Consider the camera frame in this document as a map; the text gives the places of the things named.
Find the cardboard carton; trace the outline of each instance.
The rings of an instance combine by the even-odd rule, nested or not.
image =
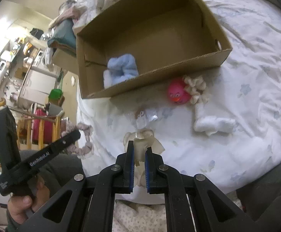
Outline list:
[[[220,66],[232,47],[202,0],[120,0],[77,35],[82,98],[111,97],[166,78]],[[130,53],[139,76],[107,89],[108,60]]]

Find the bed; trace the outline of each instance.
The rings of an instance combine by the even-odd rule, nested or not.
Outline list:
[[[110,99],[81,99],[77,122],[93,127],[94,150],[82,158],[86,176],[97,174],[124,153],[126,138],[142,137],[135,127],[141,105],[158,119],[146,126],[165,148],[164,163],[183,174],[203,173],[224,193],[259,178],[281,163],[281,10],[266,0],[204,0],[225,30],[233,51],[220,68],[202,75],[208,86],[208,115],[233,118],[232,134],[207,136],[193,130],[194,108],[174,106],[166,97],[170,81]],[[85,139],[82,136],[79,145]],[[135,186],[119,199],[164,203]]]

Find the bolt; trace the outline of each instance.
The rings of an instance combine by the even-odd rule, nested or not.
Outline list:
[[[84,179],[84,176],[81,173],[78,173],[74,176],[74,179],[76,181],[82,181]]]
[[[198,173],[195,177],[198,181],[204,181],[206,179],[206,176],[201,173]]]
[[[166,171],[166,170],[168,170],[168,165],[165,165],[165,164],[159,165],[159,169],[162,171]]]
[[[117,164],[113,164],[112,166],[111,166],[111,170],[113,170],[113,171],[118,171],[118,170],[120,170],[120,165],[117,165]]]

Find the pink ball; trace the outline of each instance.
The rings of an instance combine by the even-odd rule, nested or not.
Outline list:
[[[176,104],[185,104],[191,99],[191,95],[187,93],[184,88],[186,84],[181,78],[174,79],[167,90],[168,98]]]

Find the floor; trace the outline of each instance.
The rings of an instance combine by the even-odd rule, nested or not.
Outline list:
[[[72,86],[72,77],[75,78],[75,83],[73,86]],[[64,103],[62,105],[62,108],[65,112],[64,116],[68,117],[73,124],[77,124],[76,123],[77,82],[78,82],[78,76],[68,71],[63,78],[63,85],[62,85],[62,91],[65,98]]]

